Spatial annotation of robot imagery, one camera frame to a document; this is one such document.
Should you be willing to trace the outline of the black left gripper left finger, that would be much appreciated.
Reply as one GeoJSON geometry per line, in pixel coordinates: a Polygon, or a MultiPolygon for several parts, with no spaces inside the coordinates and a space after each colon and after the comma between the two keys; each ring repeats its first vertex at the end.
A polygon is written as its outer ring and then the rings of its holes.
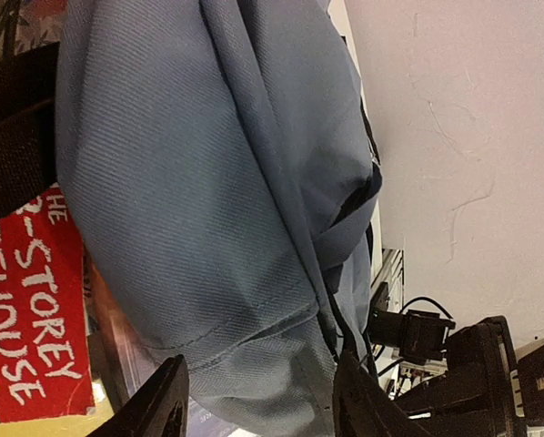
{"type": "Polygon", "coordinates": [[[184,356],[168,358],[117,414],[88,437],[184,437],[188,394],[184,356]]]}

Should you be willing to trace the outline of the blue grey backpack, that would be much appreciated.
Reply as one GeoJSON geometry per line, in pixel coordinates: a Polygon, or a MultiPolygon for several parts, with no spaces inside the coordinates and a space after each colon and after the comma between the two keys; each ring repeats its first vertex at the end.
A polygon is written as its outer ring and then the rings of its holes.
{"type": "Polygon", "coordinates": [[[156,362],[262,436],[331,436],[344,340],[367,351],[381,176],[325,1],[72,1],[59,184],[156,362]]]}

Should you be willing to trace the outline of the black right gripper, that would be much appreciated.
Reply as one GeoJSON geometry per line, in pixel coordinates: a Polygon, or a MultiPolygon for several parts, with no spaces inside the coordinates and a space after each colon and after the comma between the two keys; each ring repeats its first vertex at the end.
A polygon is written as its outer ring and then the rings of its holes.
{"type": "Polygon", "coordinates": [[[514,350],[502,316],[446,341],[446,371],[397,398],[433,436],[525,436],[544,429],[544,339],[514,350]]]}

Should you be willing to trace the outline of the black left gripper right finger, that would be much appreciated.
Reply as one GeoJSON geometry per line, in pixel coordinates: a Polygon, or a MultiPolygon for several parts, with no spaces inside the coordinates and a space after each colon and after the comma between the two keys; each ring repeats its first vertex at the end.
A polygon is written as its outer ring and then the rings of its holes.
{"type": "Polygon", "coordinates": [[[388,398],[350,351],[338,360],[333,419],[335,435],[341,437],[430,436],[388,398]]]}

